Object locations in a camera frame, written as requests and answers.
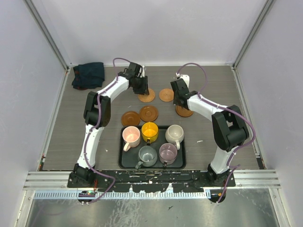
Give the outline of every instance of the wooden coaster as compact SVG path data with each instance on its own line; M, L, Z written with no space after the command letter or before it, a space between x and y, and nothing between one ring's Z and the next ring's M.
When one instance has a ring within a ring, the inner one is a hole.
M125 112L121 117L123 126L136 126L140 124L140 115L135 111Z
M172 89L165 88L159 93L159 98L163 102L170 102L174 99L174 91Z
M155 99L155 92L151 88L149 88L148 91L150 92L149 95L138 95L141 102L149 103Z
M152 105L146 105L140 110L140 117L144 122L153 122L158 118L158 115L158 109Z
M191 110L187 110L179 105L176 106L176 112L181 117L190 117L194 113Z

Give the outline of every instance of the gray wood surface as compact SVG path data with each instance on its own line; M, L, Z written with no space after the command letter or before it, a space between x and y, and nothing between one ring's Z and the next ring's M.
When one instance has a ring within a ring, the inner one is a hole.
M97 169L119 169L118 150L119 137L122 128L121 116L126 111L139 112L145 105L153 105L159 110L159 117L155 121L158 125L181 125L185 132L187 166L185 169L206 169L213 160L216 143L214 141L212 123L203 116L194 113L189 118L182 118L175 112L172 102L165 103L159 99L159 92L164 88L171 88L170 82L176 78L179 67L147 67L145 75L148 76L149 87L156 93L156 98L150 103L143 103L132 89L128 89L118 96L111 106L111 120L104 129L97 149ZM208 85L202 92L206 98L223 104L238 105L240 99L231 68L228 66L206 66ZM105 87L114 76L114 69L106 67ZM205 82L203 72L198 67L185 67L183 74L190 76L189 90L198 91ZM72 88L73 71L70 73L58 116L49 144L44 170L72 170L80 155L85 122L83 111L88 92ZM258 164L252 146L239 150L232 164L241 164L242 169L258 169Z

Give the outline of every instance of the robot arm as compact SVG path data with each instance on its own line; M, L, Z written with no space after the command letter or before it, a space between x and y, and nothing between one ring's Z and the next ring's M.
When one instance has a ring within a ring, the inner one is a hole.
M94 174L85 160L84 149L86 150L89 165L94 167L100 136L110 120L111 103L119 94L130 87L133 88L135 94L149 94L147 76L144 75L144 69L141 65L133 62L123 72L118 73L118 77L104 89L98 92L89 92L84 109L86 130L82 151L73 172L70 174L73 182L81 181L88 184L93 182ZM95 107L98 105L98 99L101 108L99 123L99 109Z
M208 166L208 179L212 183L221 183L229 172L229 157L232 152L249 137L245 122L238 116L218 108L219 104L210 101L200 95L213 105L208 104L198 97L196 91L189 92L189 76L181 75L181 78L171 82L174 91L174 104L188 110L197 112L213 123L214 140L217 144L214 159ZM241 114L239 107L220 105Z

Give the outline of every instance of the yellow mug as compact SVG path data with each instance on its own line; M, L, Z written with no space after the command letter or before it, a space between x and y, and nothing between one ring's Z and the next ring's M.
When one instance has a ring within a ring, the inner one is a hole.
M151 144L158 138L159 129L153 122L147 122L142 126L142 138L147 144Z

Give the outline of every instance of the floor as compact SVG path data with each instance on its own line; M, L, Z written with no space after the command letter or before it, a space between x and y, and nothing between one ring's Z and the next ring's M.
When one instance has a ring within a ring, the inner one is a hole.
M170 82L176 77L179 67L147 67L149 87L156 93L156 98L148 105L159 110L155 121L158 125L179 124L185 132L187 165L185 169L207 169L213 160L216 143L214 141L212 123L194 113L189 118L182 118L175 112L172 102L165 103L159 99L159 92L170 88ZM231 68L228 66L206 66L208 85L202 92L206 98L222 105L241 106L240 98ZM105 67L106 81L109 84L114 76L112 67ZM204 84L204 75L198 67L185 67L183 74L190 76L189 90L198 91ZM73 89L71 82L74 73L71 71L62 97L60 109L49 144L44 170L72 170L77 162L85 133L83 111L88 92ZM145 106L131 89L118 96L111 105L111 120L103 131L96 155L96 169L120 169L118 166L119 136L122 128L121 116L126 111L139 112ZM240 150L232 161L233 165L241 164L242 169L258 169L256 156L252 146Z
M278 227L268 189L230 189L220 205L208 199L33 199L27 227Z

